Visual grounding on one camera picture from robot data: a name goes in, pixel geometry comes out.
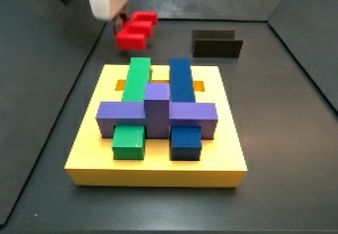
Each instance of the yellow base platform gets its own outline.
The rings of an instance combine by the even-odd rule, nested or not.
[[[201,161],[171,161],[170,141],[147,139],[143,161],[114,160],[113,139],[102,139],[95,116],[102,101],[121,101],[115,91],[127,78],[127,65],[106,65],[66,163],[74,182],[89,186],[214,187],[240,186],[248,165],[236,123],[217,66],[191,66],[194,81],[205,92],[195,92],[197,102],[217,104],[218,125],[214,140],[203,140]],[[169,66],[153,66],[153,80],[170,79]]]

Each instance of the toy block structure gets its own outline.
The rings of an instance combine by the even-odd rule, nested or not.
[[[150,58],[131,59],[123,102],[121,104],[117,102],[101,104],[97,121],[102,137],[114,137],[113,150],[118,153],[114,155],[117,160],[142,160],[145,159],[145,148],[141,145],[145,145],[146,127],[149,139],[169,139],[170,137],[170,159],[173,161],[198,161],[202,138],[214,138],[218,121],[216,105],[194,102],[189,59],[174,58],[170,60],[170,84],[147,83],[150,81],[150,64]]]
[[[170,67],[167,65],[153,65],[151,69],[153,83],[150,85],[153,85],[154,82],[170,82]],[[129,130],[130,126],[141,126],[145,128],[149,125],[146,100],[159,101],[158,99],[161,99],[163,101],[163,99],[167,98],[163,94],[155,97],[153,93],[149,93],[147,97],[149,86],[146,86],[145,100],[129,101],[131,107],[126,107],[126,109],[145,110],[145,112],[139,112],[138,115],[123,114],[119,110],[122,107],[118,107],[118,103],[125,103],[123,96],[129,83],[129,80],[126,80],[130,74],[129,70],[129,65],[106,65],[103,68],[65,166],[74,182],[81,186],[238,187],[248,173],[248,165],[218,67],[190,67],[193,80],[201,82],[203,91],[197,91],[194,93],[195,102],[189,102],[191,105],[190,108],[178,108],[193,110],[199,109],[197,105],[207,104],[206,106],[209,106],[209,108],[203,107],[202,109],[205,110],[201,111],[198,116],[194,114],[187,115],[185,112],[182,116],[178,116],[175,114],[177,108],[173,106],[186,105],[186,103],[175,103],[171,100],[169,102],[169,126],[177,124],[175,122],[185,125],[175,126],[177,130],[171,132],[171,134],[174,134],[174,140],[182,140],[182,137],[175,137],[175,135],[179,133],[179,130],[187,128],[190,124],[193,129],[201,130],[201,136],[203,135],[203,127],[210,126],[210,124],[216,122],[216,111],[210,108],[210,104],[216,106],[218,121],[214,130],[214,140],[195,140],[194,133],[186,134],[190,150],[186,150],[182,142],[173,143],[173,138],[147,138],[143,140],[147,136],[143,131],[147,130],[135,130],[134,132],[139,133],[137,137],[129,134],[131,131]],[[126,80],[123,90],[122,88],[115,90],[122,80]],[[107,106],[111,106],[117,113],[110,113],[107,110],[105,111]],[[115,131],[113,139],[102,137],[102,124],[105,125],[109,121],[113,124],[111,131]],[[129,139],[123,137],[117,138],[117,128],[118,130],[125,130],[125,128],[127,128],[125,135],[129,136]],[[139,151],[134,149],[130,151],[127,142],[131,137],[142,139],[141,141],[134,140],[133,142],[133,144],[141,145]],[[118,144],[122,147],[114,151],[111,149],[113,144],[121,139],[122,142],[118,142]],[[193,141],[201,142],[202,144],[199,161],[194,161],[197,155],[194,150],[199,148],[199,145],[193,145]],[[175,157],[179,158],[183,156],[186,160],[173,161],[170,159],[170,146],[177,144],[181,144],[182,147],[177,147],[178,156]],[[115,155],[121,154],[121,150],[123,153],[122,156],[119,156],[121,159],[117,159]]]
[[[125,21],[123,29],[117,35],[121,49],[146,49],[146,39],[154,34],[154,26],[159,23],[158,13],[138,11]]]

